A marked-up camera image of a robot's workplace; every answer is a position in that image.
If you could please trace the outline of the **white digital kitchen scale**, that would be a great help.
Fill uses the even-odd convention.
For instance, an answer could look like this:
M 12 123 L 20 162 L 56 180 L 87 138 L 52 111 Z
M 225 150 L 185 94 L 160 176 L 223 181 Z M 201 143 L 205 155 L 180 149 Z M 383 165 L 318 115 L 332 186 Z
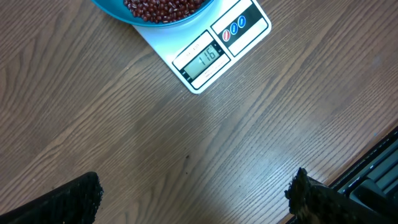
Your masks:
M 136 30 L 193 93 L 200 94 L 271 32 L 256 0 L 212 1 L 192 19 Z

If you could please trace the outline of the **red adzuki beans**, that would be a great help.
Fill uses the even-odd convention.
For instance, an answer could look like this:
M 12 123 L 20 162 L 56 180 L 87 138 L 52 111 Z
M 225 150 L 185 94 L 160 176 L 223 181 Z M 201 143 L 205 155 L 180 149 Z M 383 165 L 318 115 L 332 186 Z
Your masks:
M 124 0 L 130 13 L 144 22 L 170 23 L 193 15 L 205 0 Z

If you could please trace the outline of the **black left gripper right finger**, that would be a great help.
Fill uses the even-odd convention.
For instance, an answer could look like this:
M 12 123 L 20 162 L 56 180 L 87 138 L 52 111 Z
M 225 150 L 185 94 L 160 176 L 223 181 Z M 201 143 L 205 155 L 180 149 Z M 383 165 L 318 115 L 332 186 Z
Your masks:
M 367 188 L 359 188 L 359 197 L 369 208 L 317 182 L 299 168 L 284 192 L 289 213 L 298 223 L 391 223 L 392 204 Z

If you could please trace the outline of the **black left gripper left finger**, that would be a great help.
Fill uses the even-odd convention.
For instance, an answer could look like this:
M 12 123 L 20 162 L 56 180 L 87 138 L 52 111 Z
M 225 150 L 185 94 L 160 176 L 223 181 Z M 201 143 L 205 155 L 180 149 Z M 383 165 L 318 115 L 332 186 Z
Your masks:
M 104 190 L 96 172 L 87 172 L 47 194 L 1 215 L 5 224 L 92 224 Z

